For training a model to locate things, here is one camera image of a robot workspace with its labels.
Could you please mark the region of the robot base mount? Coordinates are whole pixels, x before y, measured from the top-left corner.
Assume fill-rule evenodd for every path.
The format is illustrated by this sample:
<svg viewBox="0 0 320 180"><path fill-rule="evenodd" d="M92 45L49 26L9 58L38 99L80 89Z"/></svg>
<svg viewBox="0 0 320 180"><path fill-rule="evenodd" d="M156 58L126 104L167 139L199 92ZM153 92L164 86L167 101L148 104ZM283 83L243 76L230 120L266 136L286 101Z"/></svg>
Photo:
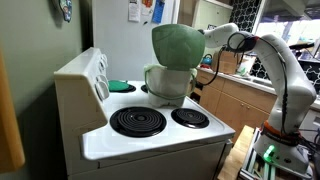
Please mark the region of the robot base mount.
<svg viewBox="0 0 320 180"><path fill-rule="evenodd" d="M281 150L281 145L267 144L259 148L261 130L256 128L243 165L238 172L240 180L315 180L309 165L308 150L302 146Z"/></svg>

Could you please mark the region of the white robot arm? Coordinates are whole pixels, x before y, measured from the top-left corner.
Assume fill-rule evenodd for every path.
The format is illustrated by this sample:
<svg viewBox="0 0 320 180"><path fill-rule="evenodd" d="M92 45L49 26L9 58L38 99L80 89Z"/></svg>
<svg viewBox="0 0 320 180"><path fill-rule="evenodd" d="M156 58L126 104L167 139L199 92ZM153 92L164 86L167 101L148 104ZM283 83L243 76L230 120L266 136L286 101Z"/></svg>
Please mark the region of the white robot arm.
<svg viewBox="0 0 320 180"><path fill-rule="evenodd" d="M284 40L274 34L256 36L240 31L235 23L200 33L208 48L226 46L234 53L253 51L257 55L277 95L263 127L280 137L296 136L316 91Z"/></svg>

